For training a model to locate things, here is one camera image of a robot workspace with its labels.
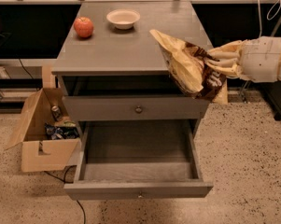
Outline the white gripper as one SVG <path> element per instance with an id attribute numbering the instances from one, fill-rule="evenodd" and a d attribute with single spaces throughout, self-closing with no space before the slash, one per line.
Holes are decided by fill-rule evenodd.
<path id="1" fill-rule="evenodd" d="M 239 77 L 240 65 L 248 80 L 255 83 L 281 81 L 281 37 L 262 36 L 248 40 L 232 41 L 223 46 L 210 49 L 208 54 L 218 60 L 206 59 L 204 62 L 213 70 L 227 77 Z"/>

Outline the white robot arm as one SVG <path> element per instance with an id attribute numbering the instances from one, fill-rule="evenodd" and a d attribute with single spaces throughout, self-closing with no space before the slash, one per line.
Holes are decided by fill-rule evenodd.
<path id="1" fill-rule="evenodd" d="M 228 77 L 255 83 L 281 81 L 281 37 L 261 36 L 210 49 L 205 63 Z"/>

